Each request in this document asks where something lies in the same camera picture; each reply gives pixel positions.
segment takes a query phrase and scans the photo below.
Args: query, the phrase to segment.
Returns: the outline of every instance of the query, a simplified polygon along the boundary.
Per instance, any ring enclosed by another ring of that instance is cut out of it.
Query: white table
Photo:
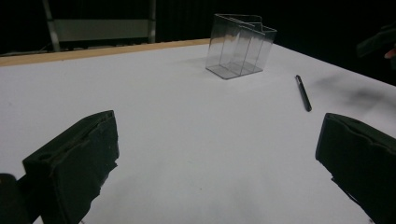
[[[87,224],[368,223],[316,161],[318,135],[331,112],[396,137],[396,87],[277,45],[263,72],[222,80],[207,49],[0,67],[0,172],[22,177],[24,158],[112,109],[119,166]]]

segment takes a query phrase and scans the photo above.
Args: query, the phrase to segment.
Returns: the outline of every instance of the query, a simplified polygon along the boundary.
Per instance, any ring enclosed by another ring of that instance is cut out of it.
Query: black pen
[[[300,89],[301,96],[303,97],[305,109],[306,109],[306,111],[309,112],[312,110],[312,106],[309,103],[308,95],[306,94],[303,81],[301,80],[301,77],[299,75],[297,75],[296,78],[297,78],[297,84]]]

